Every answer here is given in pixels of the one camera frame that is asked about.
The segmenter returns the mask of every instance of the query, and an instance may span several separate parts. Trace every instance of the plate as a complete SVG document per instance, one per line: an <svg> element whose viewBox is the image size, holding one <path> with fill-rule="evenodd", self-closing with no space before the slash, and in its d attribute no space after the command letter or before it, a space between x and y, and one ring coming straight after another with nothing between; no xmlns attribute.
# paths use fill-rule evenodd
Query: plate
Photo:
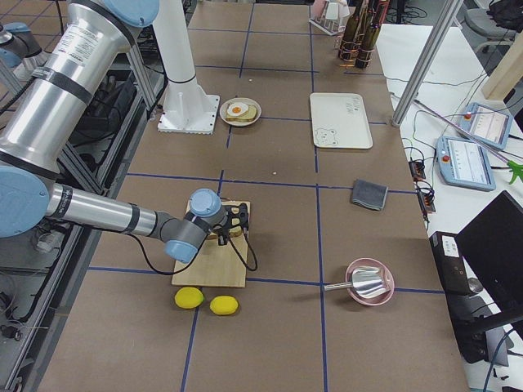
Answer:
<svg viewBox="0 0 523 392"><path fill-rule="evenodd" d="M250 122L240 122L240 121L227 121L226 120L226 111L230 104L233 102L242 102L246 105L253 105L256 106L256 117L250 121ZM233 98L231 100L228 100L224 102L224 104L220 108L220 117L223 121L228 123L229 125L232 125L233 127L246 127L247 125L254 124L262 115L262 107L255 101L251 100L250 98Z"/></svg>
<svg viewBox="0 0 523 392"><path fill-rule="evenodd" d="M311 100L312 137L323 149L370 149L373 137L358 94L313 92Z"/></svg>
<svg viewBox="0 0 523 392"><path fill-rule="evenodd" d="M391 271L383 263L380 263L377 260L369 258L357 259L352 261L351 265L349 265L346 269L346 282L351 281L352 271L354 271L358 267L381 268L383 270L383 277L385 278L385 281L387 282L391 290L388 292L384 292L381 296L375 296L374 298L362 298L361 296L358 296L355 292L353 292L352 289L348 288L347 291L349 292L349 294L351 294L351 297L354 298L355 301L368 306L383 305L385 302L389 301L392 298L392 294L394 294L394 279L392 277Z"/></svg>

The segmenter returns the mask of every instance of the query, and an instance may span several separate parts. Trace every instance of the blue joint cap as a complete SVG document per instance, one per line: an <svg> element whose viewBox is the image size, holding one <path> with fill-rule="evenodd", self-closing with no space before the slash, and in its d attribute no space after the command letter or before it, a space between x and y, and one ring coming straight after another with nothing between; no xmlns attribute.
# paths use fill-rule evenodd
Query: blue joint cap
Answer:
<svg viewBox="0 0 523 392"><path fill-rule="evenodd" d="M194 245L176 239L167 241L164 250L170 257L184 264L190 263L198 253L198 249Z"/></svg>
<svg viewBox="0 0 523 392"><path fill-rule="evenodd" d="M49 193L34 174L0 166L0 238L24 233L46 214Z"/></svg>
<svg viewBox="0 0 523 392"><path fill-rule="evenodd" d="M5 49L0 49L0 59L2 59L9 68L15 68L22 62L20 57L18 57L12 51L6 51Z"/></svg>
<svg viewBox="0 0 523 392"><path fill-rule="evenodd" d="M3 26L9 33L29 33L31 29L22 22L12 22Z"/></svg>
<svg viewBox="0 0 523 392"><path fill-rule="evenodd" d="M160 10L159 0L104 0L104 4L123 23L140 28L153 23Z"/></svg>
<svg viewBox="0 0 523 392"><path fill-rule="evenodd" d="M201 218L213 216L220 211L220 197L210 189L198 189L189 198L190 211Z"/></svg>

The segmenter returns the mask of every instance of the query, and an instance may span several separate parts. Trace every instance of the wine bottle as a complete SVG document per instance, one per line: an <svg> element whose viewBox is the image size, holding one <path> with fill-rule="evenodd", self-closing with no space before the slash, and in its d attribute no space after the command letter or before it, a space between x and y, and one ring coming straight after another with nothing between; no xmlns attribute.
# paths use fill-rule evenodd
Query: wine bottle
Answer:
<svg viewBox="0 0 523 392"><path fill-rule="evenodd" d="M340 47L337 52L337 56L343 60L349 60L351 57L349 50L352 49L352 47L350 47L351 43L354 42L358 27L360 27L361 11L365 1L366 0L359 0L356 3L355 11L346 22L345 31L343 32L342 41L340 42Z"/></svg>
<svg viewBox="0 0 523 392"><path fill-rule="evenodd" d="M355 62L355 66L358 68L367 68L370 63L370 58L376 41L378 40L379 31L382 27L383 21L387 16L387 8L389 6L389 0L379 0L378 10L374 14L374 18L370 23L369 27L365 31L363 41L360 49L358 50L358 57Z"/></svg>

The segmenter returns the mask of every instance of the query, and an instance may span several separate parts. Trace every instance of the white tray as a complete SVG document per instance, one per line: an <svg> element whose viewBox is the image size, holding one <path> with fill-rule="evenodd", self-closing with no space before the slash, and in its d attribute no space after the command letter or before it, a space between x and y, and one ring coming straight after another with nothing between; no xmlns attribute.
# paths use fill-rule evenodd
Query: white tray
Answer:
<svg viewBox="0 0 523 392"><path fill-rule="evenodd" d="M316 147L370 149L373 146L363 98L358 94L313 92L311 117Z"/></svg>

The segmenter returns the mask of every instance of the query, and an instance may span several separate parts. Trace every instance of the gray cloth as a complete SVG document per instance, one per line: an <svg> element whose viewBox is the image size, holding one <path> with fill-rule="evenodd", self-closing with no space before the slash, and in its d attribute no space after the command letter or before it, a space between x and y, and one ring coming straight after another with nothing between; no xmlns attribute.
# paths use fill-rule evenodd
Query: gray cloth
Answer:
<svg viewBox="0 0 523 392"><path fill-rule="evenodd" d="M381 211L385 207L388 187L365 180L356 180L351 202L371 210Z"/></svg>

